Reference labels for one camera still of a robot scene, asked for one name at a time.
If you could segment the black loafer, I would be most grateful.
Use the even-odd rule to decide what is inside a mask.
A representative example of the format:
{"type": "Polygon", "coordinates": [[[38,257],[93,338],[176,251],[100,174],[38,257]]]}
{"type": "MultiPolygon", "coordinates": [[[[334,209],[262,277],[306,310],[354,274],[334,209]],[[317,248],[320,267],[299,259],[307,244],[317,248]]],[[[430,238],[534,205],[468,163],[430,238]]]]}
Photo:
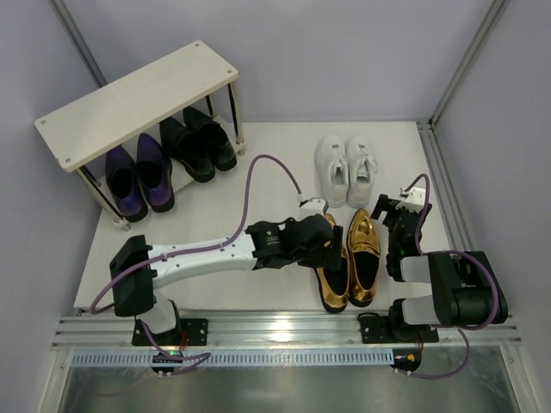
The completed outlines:
{"type": "Polygon", "coordinates": [[[228,171],[237,165],[235,150],[225,130],[211,116],[187,107],[183,110],[183,121],[206,145],[209,159],[216,169],[228,171]]]}
{"type": "Polygon", "coordinates": [[[161,144],[167,154],[176,159],[196,181],[205,183],[215,176],[207,146],[198,132],[169,117],[159,124],[161,144]]]}

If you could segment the purple loafer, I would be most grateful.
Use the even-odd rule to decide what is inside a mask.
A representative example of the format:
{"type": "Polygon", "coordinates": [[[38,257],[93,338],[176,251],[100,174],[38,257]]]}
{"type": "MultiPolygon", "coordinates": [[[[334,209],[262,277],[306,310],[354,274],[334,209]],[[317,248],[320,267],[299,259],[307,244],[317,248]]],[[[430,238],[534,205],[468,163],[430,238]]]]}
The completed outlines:
{"type": "Polygon", "coordinates": [[[142,220],[148,207],[140,191],[137,166],[122,146],[107,153],[105,176],[108,190],[122,217],[130,223],[142,220]]]}
{"type": "Polygon", "coordinates": [[[147,203],[155,213],[168,212],[175,204],[171,160],[159,142],[147,133],[139,135],[136,166],[147,203]]]}

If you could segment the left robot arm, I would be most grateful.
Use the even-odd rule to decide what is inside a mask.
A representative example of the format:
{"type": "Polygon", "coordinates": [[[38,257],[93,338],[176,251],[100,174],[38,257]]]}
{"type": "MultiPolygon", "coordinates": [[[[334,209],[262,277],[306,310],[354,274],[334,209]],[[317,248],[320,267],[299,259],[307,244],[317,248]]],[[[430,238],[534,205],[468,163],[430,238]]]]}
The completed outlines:
{"type": "Polygon", "coordinates": [[[283,223],[259,221],[236,239],[211,244],[152,246],[129,238],[111,260],[115,315],[135,317],[154,335],[176,330],[176,305],[160,289],[188,278],[227,271],[340,266],[343,229],[315,214],[283,223]]]}

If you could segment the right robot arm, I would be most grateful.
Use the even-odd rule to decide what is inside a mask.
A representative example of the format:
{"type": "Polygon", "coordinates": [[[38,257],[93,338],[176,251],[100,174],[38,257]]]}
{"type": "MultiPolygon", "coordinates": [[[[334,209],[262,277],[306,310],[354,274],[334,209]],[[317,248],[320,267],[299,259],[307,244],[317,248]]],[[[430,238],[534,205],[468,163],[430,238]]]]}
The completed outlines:
{"type": "Polygon", "coordinates": [[[412,342],[428,335],[433,327],[483,329],[502,324],[509,315],[508,303],[482,251],[418,252],[416,232],[424,221],[424,203],[413,194],[395,200],[381,194],[372,213],[388,229],[386,270],[397,282],[423,283],[430,294],[396,299],[388,310],[386,327],[396,341],[412,342]]]}

